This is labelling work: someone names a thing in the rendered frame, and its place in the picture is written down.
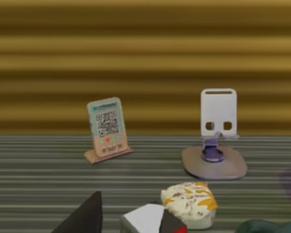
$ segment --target qr code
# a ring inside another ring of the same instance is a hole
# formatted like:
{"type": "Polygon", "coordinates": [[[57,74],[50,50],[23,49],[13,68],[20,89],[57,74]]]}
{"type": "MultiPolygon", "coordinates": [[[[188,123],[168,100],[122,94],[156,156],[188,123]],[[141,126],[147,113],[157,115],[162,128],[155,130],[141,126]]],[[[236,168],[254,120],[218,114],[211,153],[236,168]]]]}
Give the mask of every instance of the qr code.
{"type": "Polygon", "coordinates": [[[118,133],[116,111],[105,112],[96,115],[99,137],[105,137],[112,133],[118,133]]]}

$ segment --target striped tablecloth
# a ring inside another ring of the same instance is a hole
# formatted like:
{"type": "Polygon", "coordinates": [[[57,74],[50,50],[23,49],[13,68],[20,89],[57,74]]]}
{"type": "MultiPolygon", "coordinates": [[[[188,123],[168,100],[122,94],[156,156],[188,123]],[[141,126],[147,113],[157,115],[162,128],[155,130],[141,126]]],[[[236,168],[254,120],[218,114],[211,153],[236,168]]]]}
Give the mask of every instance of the striped tablecloth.
{"type": "MultiPolygon", "coordinates": [[[[199,143],[198,136],[130,136],[134,153],[92,166],[83,157],[89,135],[0,135],[0,233],[49,233],[97,190],[103,232],[117,233],[121,215],[159,201],[163,188],[195,180],[180,154],[199,143]]],[[[209,182],[219,209],[204,233],[232,233],[252,218],[290,221],[291,137],[241,137],[229,145],[249,172],[241,180],[209,182]]]]}

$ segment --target yellow corrugated background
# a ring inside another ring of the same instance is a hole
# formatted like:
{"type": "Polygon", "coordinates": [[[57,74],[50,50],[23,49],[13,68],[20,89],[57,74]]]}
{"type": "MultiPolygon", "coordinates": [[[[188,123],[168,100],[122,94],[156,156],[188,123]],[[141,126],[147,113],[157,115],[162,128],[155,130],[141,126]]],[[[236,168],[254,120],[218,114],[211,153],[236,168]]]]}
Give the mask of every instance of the yellow corrugated background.
{"type": "Polygon", "coordinates": [[[199,133],[200,91],[238,92],[239,134],[291,134],[291,0],[0,0],[0,133],[199,133]]]}

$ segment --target sign base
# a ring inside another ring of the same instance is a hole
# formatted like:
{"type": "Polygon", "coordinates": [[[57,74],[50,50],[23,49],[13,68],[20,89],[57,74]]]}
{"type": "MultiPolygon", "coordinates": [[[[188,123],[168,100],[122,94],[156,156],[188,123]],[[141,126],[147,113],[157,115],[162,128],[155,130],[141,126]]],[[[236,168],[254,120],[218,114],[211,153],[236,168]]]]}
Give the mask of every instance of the sign base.
{"type": "Polygon", "coordinates": [[[185,170],[202,180],[236,180],[247,174],[247,165],[236,150],[223,146],[218,149],[223,153],[223,160],[218,163],[202,158],[202,146],[185,149],[181,155],[185,170]]]}
{"type": "Polygon", "coordinates": [[[98,157],[95,153],[94,150],[88,150],[84,153],[84,157],[91,163],[91,164],[95,164],[95,163],[98,163],[100,161],[103,161],[103,160],[107,160],[107,159],[110,159],[110,158],[113,158],[113,157],[116,157],[116,156],[119,156],[119,155],[122,155],[122,154],[127,154],[127,153],[131,153],[133,152],[133,150],[131,148],[127,148],[125,150],[122,150],[122,151],[119,151],[119,152],[116,152],[116,153],[113,153],[113,154],[110,154],[110,155],[107,155],[107,156],[103,156],[103,157],[98,157]]]}

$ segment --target white object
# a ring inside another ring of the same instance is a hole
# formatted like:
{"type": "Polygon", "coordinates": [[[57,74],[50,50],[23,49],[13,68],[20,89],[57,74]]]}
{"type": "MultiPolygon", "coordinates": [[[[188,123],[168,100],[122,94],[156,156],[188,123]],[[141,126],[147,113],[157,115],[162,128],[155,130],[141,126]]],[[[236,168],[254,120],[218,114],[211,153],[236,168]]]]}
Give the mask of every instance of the white object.
{"type": "Polygon", "coordinates": [[[209,228],[215,218],[217,204],[206,184],[187,182],[161,191],[162,204],[188,229],[209,228]]]}
{"type": "Polygon", "coordinates": [[[237,138],[236,91],[231,88],[204,89],[200,99],[202,137],[211,137],[220,132],[224,137],[237,138]],[[225,129],[224,125],[229,125],[231,128],[225,129]]]}
{"type": "Polygon", "coordinates": [[[164,207],[157,204],[147,204],[125,214],[135,229],[140,233],[159,233],[164,207]]]}

